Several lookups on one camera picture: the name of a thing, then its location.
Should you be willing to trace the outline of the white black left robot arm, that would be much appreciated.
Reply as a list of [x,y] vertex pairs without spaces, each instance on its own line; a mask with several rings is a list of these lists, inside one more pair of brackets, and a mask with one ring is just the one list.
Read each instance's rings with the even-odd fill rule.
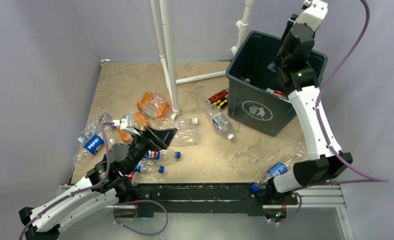
[[24,207],[19,217],[24,227],[19,235],[23,240],[56,240],[68,222],[74,222],[106,206],[127,205],[134,199],[135,189],[127,178],[148,151],[167,150],[177,128],[134,132],[130,144],[105,146],[106,153],[77,183],[39,207]]

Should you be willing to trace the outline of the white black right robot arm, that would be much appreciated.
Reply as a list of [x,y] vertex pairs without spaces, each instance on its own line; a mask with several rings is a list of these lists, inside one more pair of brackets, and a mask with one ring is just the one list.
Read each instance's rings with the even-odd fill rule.
[[290,101],[303,131],[308,160],[297,162],[292,170],[268,182],[265,196],[273,204],[286,192],[337,178],[352,163],[336,141],[318,99],[319,81],[309,63],[315,44],[315,31],[305,23],[289,23],[274,59],[277,80]]

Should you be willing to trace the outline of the clear bottle white barcode label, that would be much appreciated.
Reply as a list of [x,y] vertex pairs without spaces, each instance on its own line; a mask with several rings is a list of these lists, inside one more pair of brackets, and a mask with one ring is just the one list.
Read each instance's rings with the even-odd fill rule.
[[233,125],[227,119],[225,114],[222,113],[215,105],[208,105],[206,107],[206,112],[216,132],[221,137],[227,138],[229,141],[232,141],[235,138]]

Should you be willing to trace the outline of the water bottle lake picture label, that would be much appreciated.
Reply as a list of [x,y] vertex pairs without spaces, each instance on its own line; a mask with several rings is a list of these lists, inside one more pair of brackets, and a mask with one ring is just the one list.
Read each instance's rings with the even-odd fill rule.
[[268,92],[268,93],[270,93],[270,94],[272,94],[274,96],[277,96],[279,98],[282,98],[284,100],[288,100],[287,96],[281,91],[274,90],[274,89],[271,89],[271,88],[267,88],[266,92]]

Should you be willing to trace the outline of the small pepsi bottle blue cap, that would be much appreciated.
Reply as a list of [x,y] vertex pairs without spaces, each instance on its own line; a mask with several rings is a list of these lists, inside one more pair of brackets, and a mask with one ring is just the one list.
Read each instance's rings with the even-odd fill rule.
[[165,149],[159,151],[149,150],[145,155],[145,159],[155,161],[159,165],[171,165],[181,160],[182,154],[179,151]]

